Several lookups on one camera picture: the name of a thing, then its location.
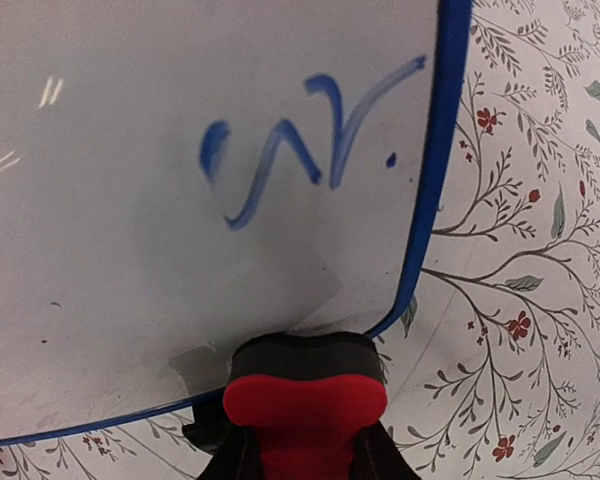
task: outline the white surface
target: white surface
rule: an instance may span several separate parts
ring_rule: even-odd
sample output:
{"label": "white surface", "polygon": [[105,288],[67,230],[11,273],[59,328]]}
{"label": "white surface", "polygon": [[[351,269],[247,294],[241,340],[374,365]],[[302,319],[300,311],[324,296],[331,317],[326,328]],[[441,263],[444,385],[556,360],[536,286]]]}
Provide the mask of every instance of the white surface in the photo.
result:
{"label": "white surface", "polygon": [[[14,151],[0,163],[0,438],[219,386],[257,334],[368,328],[404,257],[436,2],[97,3],[0,4],[0,159]],[[331,108],[304,79],[336,79],[346,119],[419,55],[426,68],[373,108],[330,190]],[[322,182],[281,146],[232,231],[223,214],[285,117]],[[212,193],[198,149],[220,119],[232,135]]]}

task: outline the blue marker writing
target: blue marker writing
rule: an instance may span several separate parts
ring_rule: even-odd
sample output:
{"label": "blue marker writing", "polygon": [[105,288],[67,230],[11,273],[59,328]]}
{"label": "blue marker writing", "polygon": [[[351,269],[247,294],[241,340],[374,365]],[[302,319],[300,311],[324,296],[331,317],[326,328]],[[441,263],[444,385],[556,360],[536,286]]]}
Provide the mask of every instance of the blue marker writing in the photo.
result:
{"label": "blue marker writing", "polygon": [[[424,69],[425,61],[426,57],[424,55],[416,57],[374,85],[353,108],[349,118],[344,122],[344,126],[342,95],[336,81],[331,76],[325,74],[313,75],[305,80],[304,85],[307,93],[310,95],[323,93],[331,103],[333,139],[329,186],[332,190],[338,188],[342,183],[342,176],[344,175],[349,153],[351,152],[356,134],[367,114],[378,100],[392,88],[419,70]],[[212,185],[215,182],[220,163],[224,158],[229,134],[229,125],[227,122],[221,120],[209,125],[202,138],[200,144],[200,167]],[[262,147],[258,168],[242,210],[234,218],[225,216],[225,220],[231,229],[239,230],[245,227],[255,214],[273,166],[278,146],[283,141],[287,142],[293,148],[311,183],[314,185],[319,183],[322,174],[300,137],[298,130],[291,121],[287,119],[280,120],[271,130]]]}

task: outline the floral tablecloth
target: floral tablecloth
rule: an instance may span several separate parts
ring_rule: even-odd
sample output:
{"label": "floral tablecloth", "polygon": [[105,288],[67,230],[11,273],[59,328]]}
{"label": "floral tablecloth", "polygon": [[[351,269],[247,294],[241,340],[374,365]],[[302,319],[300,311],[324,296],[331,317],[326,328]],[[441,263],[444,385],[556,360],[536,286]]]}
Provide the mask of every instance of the floral tablecloth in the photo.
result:
{"label": "floral tablecloth", "polygon": [[[600,0],[475,0],[470,41],[384,422],[423,478],[600,480]],[[190,420],[1,448],[0,478],[193,479]]]}

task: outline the black speck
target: black speck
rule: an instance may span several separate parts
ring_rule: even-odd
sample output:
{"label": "black speck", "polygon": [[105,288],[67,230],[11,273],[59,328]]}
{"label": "black speck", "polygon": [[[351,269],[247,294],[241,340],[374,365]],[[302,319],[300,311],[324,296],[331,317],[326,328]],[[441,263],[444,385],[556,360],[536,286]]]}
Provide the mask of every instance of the black speck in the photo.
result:
{"label": "black speck", "polygon": [[389,155],[389,158],[387,158],[387,168],[395,167],[397,158],[396,152],[393,152],[391,155]]}

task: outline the blue whiteboard frame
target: blue whiteboard frame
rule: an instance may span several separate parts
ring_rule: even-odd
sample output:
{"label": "blue whiteboard frame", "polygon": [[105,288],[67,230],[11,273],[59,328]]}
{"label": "blue whiteboard frame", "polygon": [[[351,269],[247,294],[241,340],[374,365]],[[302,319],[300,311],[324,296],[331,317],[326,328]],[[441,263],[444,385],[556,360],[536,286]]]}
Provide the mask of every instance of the blue whiteboard frame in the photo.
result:
{"label": "blue whiteboard frame", "polygon": [[[471,0],[440,0],[429,123],[407,249],[393,307],[384,319],[366,332],[366,335],[371,337],[380,335],[406,311],[424,262],[449,162],[458,104],[462,93],[470,21]],[[199,405],[221,396],[223,392],[224,389],[214,390],[162,407],[150,408],[108,420],[32,435],[5,438],[0,440],[0,447],[76,435],[135,422]]]}

